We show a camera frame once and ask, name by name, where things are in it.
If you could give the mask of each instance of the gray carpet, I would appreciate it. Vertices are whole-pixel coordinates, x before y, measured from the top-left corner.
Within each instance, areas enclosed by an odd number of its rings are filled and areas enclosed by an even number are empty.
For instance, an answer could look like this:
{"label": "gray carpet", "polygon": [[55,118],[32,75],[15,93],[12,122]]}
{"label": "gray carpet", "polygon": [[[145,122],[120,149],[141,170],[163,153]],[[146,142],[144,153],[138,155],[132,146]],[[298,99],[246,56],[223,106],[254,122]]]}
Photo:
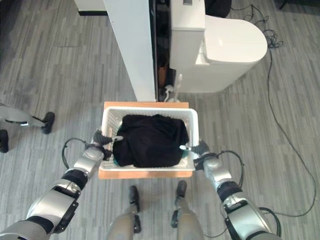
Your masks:
{"label": "gray carpet", "polygon": [[[320,8],[289,3],[282,11],[262,0],[234,1],[235,8],[255,4],[269,15],[283,47],[272,51],[271,99],[275,113],[314,174],[320,171]],[[232,12],[240,17],[246,11]],[[135,96],[113,31],[105,16],[79,16],[72,0],[16,0],[1,23],[0,102],[42,118],[56,113],[53,133],[1,123],[10,152],[0,155],[0,229],[25,217],[30,204],[65,171],[61,148],[66,139],[91,138],[102,120],[104,101],[134,101]],[[309,207],[312,182],[277,128],[267,99],[268,55],[222,92],[181,94],[199,115],[200,135],[215,152],[231,149],[245,164],[243,189],[258,206],[298,214]],[[83,149],[67,149],[69,163]],[[238,179],[233,156],[223,156]],[[186,179],[187,199],[205,233],[224,229],[219,201],[203,172]],[[142,232],[135,239],[175,239],[170,228],[178,179],[98,180],[87,184],[67,230],[54,240],[103,239],[109,223],[128,205],[127,191],[137,185]],[[279,216],[283,239],[318,239],[320,208],[307,216]],[[219,239],[231,239],[226,233]]]}

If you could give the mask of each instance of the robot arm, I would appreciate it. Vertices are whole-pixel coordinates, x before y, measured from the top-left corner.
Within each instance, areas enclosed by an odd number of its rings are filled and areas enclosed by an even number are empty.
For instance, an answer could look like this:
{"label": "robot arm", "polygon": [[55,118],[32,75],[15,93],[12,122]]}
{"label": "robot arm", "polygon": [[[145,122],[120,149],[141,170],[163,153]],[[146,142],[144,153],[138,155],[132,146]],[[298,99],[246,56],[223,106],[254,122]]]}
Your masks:
{"label": "robot arm", "polygon": [[48,240],[63,232],[75,215],[77,199],[101,161],[108,156],[100,144],[91,144],[60,180],[30,207],[26,220],[0,233],[1,240]]}
{"label": "robot arm", "polygon": [[213,189],[223,202],[227,213],[225,224],[233,240],[281,240],[272,234],[270,225],[260,209],[248,198],[233,180],[230,172],[223,167],[215,154],[209,153],[208,146],[202,142],[197,149],[202,152],[199,169],[203,169]]}

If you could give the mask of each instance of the brown object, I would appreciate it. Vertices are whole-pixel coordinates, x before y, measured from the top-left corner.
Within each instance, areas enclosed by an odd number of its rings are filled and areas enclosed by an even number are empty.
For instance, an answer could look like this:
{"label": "brown object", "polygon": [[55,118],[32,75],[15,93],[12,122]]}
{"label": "brown object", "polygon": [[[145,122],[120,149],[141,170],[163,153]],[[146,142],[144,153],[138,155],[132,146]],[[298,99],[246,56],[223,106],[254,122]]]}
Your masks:
{"label": "brown object", "polygon": [[[148,102],[148,101],[105,101],[107,107],[144,107],[144,108],[179,108],[188,109],[188,102]],[[99,168],[99,179],[145,179],[145,178],[189,178],[193,171],[117,171]]]}
{"label": "brown object", "polygon": [[158,69],[158,87],[160,89],[165,87],[166,76],[167,76],[167,64],[159,67]]}

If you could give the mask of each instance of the folded black cloth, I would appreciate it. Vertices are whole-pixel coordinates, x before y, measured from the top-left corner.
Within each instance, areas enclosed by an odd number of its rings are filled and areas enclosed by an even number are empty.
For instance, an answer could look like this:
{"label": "folded black cloth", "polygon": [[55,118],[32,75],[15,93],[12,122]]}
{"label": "folded black cloth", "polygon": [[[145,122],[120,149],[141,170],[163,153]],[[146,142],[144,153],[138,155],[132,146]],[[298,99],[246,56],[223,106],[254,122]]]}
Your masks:
{"label": "folded black cloth", "polygon": [[162,115],[126,115],[117,132],[123,140],[113,143],[113,156],[119,166],[138,168],[177,165],[188,141],[185,123]]}

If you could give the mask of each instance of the black cable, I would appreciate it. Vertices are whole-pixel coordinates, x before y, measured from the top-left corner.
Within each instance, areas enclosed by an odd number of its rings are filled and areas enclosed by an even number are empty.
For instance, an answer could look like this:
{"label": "black cable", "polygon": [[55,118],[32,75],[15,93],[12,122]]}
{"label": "black cable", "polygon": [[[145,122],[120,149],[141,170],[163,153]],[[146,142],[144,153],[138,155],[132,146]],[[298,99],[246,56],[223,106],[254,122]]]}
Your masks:
{"label": "black cable", "polygon": [[297,149],[295,148],[295,146],[293,145],[293,143],[291,142],[290,138],[288,137],[287,133],[285,132],[285,130],[283,129],[283,127],[281,126],[281,124],[279,123],[274,108],[271,104],[271,99],[270,99],[270,73],[271,73],[271,69],[272,69],[272,63],[273,63],[273,59],[272,59],[272,52],[271,50],[269,50],[270,52],[270,67],[269,67],[269,71],[268,71],[268,75],[267,75],[267,95],[268,95],[268,103],[272,112],[272,116],[273,119],[277,125],[277,127],[280,129],[280,131],[283,133],[283,135],[285,136],[287,142],[289,143],[289,145],[291,146],[291,148],[293,149],[293,151],[296,153],[296,155],[298,156],[299,160],[301,161],[304,169],[307,171],[308,175],[310,176],[312,183],[313,183],[313,199],[312,199],[312,203],[310,205],[310,207],[308,208],[308,210],[306,210],[303,213],[300,214],[287,214],[287,213],[281,213],[281,212],[275,212],[278,215],[282,215],[282,216],[286,216],[286,217],[292,217],[292,218],[298,218],[298,217],[302,217],[305,216],[306,214],[308,214],[311,209],[314,207],[315,202],[316,202],[316,196],[317,196],[317,184],[316,184],[316,180],[315,177],[312,175],[312,173],[310,172],[310,170],[308,169],[305,161],[302,159],[300,153],[297,151]]}
{"label": "black cable", "polygon": [[239,162],[240,162],[241,174],[240,174],[240,180],[239,180],[238,185],[239,185],[240,188],[242,188],[242,186],[243,186],[243,184],[244,184],[244,177],[245,177],[245,168],[244,168],[245,165],[244,165],[244,162],[242,161],[242,159],[241,159],[241,157],[239,156],[239,154],[236,153],[235,151],[232,151],[232,150],[223,150],[223,151],[219,152],[219,153],[216,155],[216,157],[219,158],[220,155],[225,154],[225,153],[230,153],[230,154],[235,155],[235,156],[238,158]]}
{"label": "black cable", "polygon": [[281,238],[281,235],[282,235],[281,223],[280,223],[280,220],[277,217],[277,215],[274,213],[274,211],[272,211],[271,209],[269,209],[267,207],[259,207],[259,209],[262,211],[267,211],[270,214],[272,214],[272,216],[274,217],[275,223],[276,223],[276,235]]}
{"label": "black cable", "polygon": [[234,11],[242,11],[242,10],[245,10],[245,9],[248,9],[248,8],[251,8],[251,13],[245,15],[243,17],[243,20],[251,22],[253,20],[254,16],[255,16],[255,11],[254,10],[256,10],[260,14],[262,19],[256,21],[253,24],[256,27],[258,27],[262,31],[262,33],[264,34],[268,48],[269,49],[275,49],[275,48],[281,47],[284,44],[284,42],[283,41],[277,41],[278,34],[276,33],[276,31],[273,30],[273,29],[267,29],[267,27],[266,27],[267,21],[269,20],[269,16],[268,15],[264,16],[262,14],[262,12],[257,7],[255,7],[253,4],[250,4],[249,6],[246,6],[244,8],[240,8],[240,9],[236,9],[236,8],[231,7],[231,9],[234,10]]}
{"label": "black cable", "polygon": [[80,138],[77,138],[77,137],[72,137],[72,138],[69,138],[67,141],[65,141],[63,148],[62,148],[61,156],[62,156],[62,162],[63,162],[64,166],[66,167],[66,169],[69,169],[69,164],[68,164],[66,156],[65,156],[65,149],[68,147],[67,146],[68,142],[73,141],[73,140],[78,140],[78,141],[82,142],[84,144],[85,148],[88,146],[88,143],[86,141],[84,141]]}
{"label": "black cable", "polygon": [[215,236],[209,236],[209,235],[207,235],[207,234],[203,234],[205,237],[207,237],[207,238],[209,238],[209,239],[214,239],[214,238],[218,238],[218,237],[220,237],[221,235],[223,235],[226,231],[227,231],[227,229],[228,228],[225,228],[224,230],[223,230],[223,232],[221,232],[221,233],[219,233],[218,235],[215,235]]}
{"label": "black cable", "polygon": [[[267,21],[269,19],[269,16],[264,16],[262,14],[262,12],[257,7],[255,7],[253,4],[250,4],[250,5],[248,5],[248,6],[244,7],[244,8],[240,8],[240,9],[235,9],[235,8],[231,8],[231,9],[235,10],[235,11],[241,11],[241,10],[245,10],[245,9],[248,9],[248,8],[251,8],[251,14],[245,15],[243,19],[245,20],[246,16],[250,16],[250,19],[249,19],[249,22],[250,22],[254,18],[254,15],[255,15],[254,10],[259,12],[259,14],[262,17],[262,20],[257,21],[254,25],[257,26],[258,23],[263,23],[264,24],[262,32],[263,32],[263,34],[264,34],[264,36],[266,38],[268,49],[276,49],[276,48],[281,47],[284,44],[284,42],[283,41],[277,41],[278,34],[276,33],[276,31],[274,31],[273,29],[266,29],[266,23],[267,23]],[[278,128],[281,130],[281,132],[285,136],[286,140],[288,141],[288,143],[291,146],[291,148],[293,149],[293,151],[298,156],[299,160],[301,161],[304,169],[307,171],[307,173],[310,176],[310,178],[312,180],[312,183],[313,183],[313,199],[312,199],[312,203],[311,203],[310,207],[308,208],[308,210],[306,210],[305,212],[303,212],[301,214],[287,214],[287,213],[281,213],[281,212],[276,212],[276,214],[282,215],[282,216],[286,216],[286,217],[298,218],[298,217],[302,217],[302,216],[306,215],[307,213],[309,213],[311,211],[311,209],[314,207],[315,201],[316,201],[316,196],[317,196],[317,185],[316,185],[316,180],[315,180],[314,176],[311,174],[310,170],[306,166],[306,164],[305,164],[304,160],[302,159],[300,153],[294,147],[294,145],[292,144],[292,141],[289,139],[287,133],[285,132],[283,127],[280,125],[280,123],[279,123],[279,121],[278,121],[278,119],[276,117],[275,111],[273,109],[273,106],[271,104],[271,100],[270,100],[270,73],[271,73],[271,69],[272,69],[273,59],[272,59],[271,50],[269,50],[269,52],[270,52],[270,67],[269,67],[268,75],[267,75],[267,95],[268,95],[268,103],[269,103],[269,106],[270,106],[274,121],[276,122],[276,125],[278,126]]]}

